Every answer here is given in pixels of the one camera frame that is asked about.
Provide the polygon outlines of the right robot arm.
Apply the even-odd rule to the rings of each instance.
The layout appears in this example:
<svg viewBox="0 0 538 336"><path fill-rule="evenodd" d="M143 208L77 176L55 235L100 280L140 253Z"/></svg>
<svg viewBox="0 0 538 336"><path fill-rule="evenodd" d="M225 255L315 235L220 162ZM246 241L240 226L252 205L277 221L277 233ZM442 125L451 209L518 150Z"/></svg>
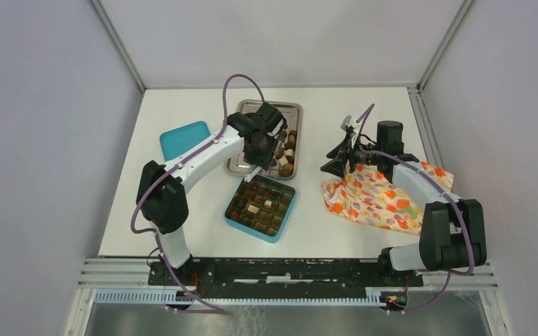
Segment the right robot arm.
<svg viewBox="0 0 538 336"><path fill-rule="evenodd" d="M418 236L416 243L385 248L377 278L393 286L405 271L469 275L486 262L483 207L452 192L453 175L406 153L401 123L378 123L373 143L361 142L362 123L347 117L345 138L321 171L326 208L354 223Z"/></svg>

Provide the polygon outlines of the teal chocolate box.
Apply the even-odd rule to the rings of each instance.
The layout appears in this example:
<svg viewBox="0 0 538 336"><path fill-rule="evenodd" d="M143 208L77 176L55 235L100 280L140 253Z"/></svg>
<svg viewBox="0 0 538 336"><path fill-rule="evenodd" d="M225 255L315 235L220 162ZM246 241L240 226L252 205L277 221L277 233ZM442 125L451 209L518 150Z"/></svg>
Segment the teal chocolate box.
<svg viewBox="0 0 538 336"><path fill-rule="evenodd" d="M264 242L279 241L296 201L296 190L256 175L241 181L224 212L229 226Z"/></svg>

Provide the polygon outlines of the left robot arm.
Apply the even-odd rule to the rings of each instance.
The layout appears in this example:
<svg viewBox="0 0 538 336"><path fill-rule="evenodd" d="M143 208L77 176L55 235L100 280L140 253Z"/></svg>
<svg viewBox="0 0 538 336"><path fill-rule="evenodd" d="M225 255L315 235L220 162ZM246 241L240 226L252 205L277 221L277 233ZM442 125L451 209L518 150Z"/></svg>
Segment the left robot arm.
<svg viewBox="0 0 538 336"><path fill-rule="evenodd" d="M184 285L192 276L187 262L191 252L183 228L189 215L187 194L192 187L239 153L249 165L244 181L250 182L260 171L269 169L287 125L276 107L263 102L254 113L226 116L218 132L175 159L144 165L130 227L138 232L135 223L139 214L150 222L150 231L167 265L165 276L173 284Z"/></svg>

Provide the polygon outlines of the metal serving tongs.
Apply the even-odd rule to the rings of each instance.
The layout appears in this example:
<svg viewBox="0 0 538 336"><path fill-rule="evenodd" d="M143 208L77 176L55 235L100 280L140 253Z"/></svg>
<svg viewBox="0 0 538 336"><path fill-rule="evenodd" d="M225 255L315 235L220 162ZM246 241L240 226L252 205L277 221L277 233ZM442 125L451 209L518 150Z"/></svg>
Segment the metal serving tongs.
<svg viewBox="0 0 538 336"><path fill-rule="evenodd" d="M251 166L244 174L244 182L250 182L263 168L257 165Z"/></svg>

